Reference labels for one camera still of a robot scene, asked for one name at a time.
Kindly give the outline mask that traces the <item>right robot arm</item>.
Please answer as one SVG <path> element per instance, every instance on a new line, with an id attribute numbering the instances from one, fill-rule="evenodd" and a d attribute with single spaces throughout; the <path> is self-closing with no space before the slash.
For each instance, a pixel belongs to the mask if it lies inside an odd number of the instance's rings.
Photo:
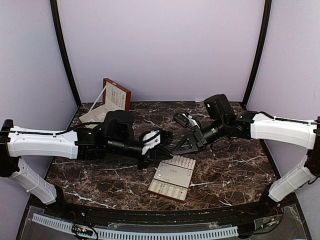
<path id="1" fill-rule="evenodd" d="M 188 113 L 176 113 L 173 118 L 189 132 L 173 149 L 174 155 L 195 154 L 223 136 L 247 140 L 272 140 L 307 149 L 307 154 L 286 175 L 265 190 L 255 213 L 266 217 L 275 203 L 306 183 L 320 177 L 320 121 L 296 120 L 269 115 L 264 111 L 243 110 L 236 114 L 225 94 L 216 94 L 204 100 L 212 123 L 200 127 Z"/>

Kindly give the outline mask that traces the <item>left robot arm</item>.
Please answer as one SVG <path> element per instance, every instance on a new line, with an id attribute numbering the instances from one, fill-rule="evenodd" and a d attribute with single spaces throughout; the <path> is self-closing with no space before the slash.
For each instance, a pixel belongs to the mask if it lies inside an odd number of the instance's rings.
<path id="1" fill-rule="evenodd" d="M 166 146 L 173 134 L 162 128 L 147 131 L 135 139 L 134 116 L 124 110 L 110 111 L 102 122 L 81 123 L 65 131 L 40 131 L 15 126 L 7 119 L 0 130 L 0 176 L 19 183 L 60 218 L 67 218 L 70 206 L 63 191 L 41 178 L 23 156 L 52 156 L 76 160 L 98 160 L 118 155 L 137 160 L 138 169 L 153 161 L 167 160 Z"/>

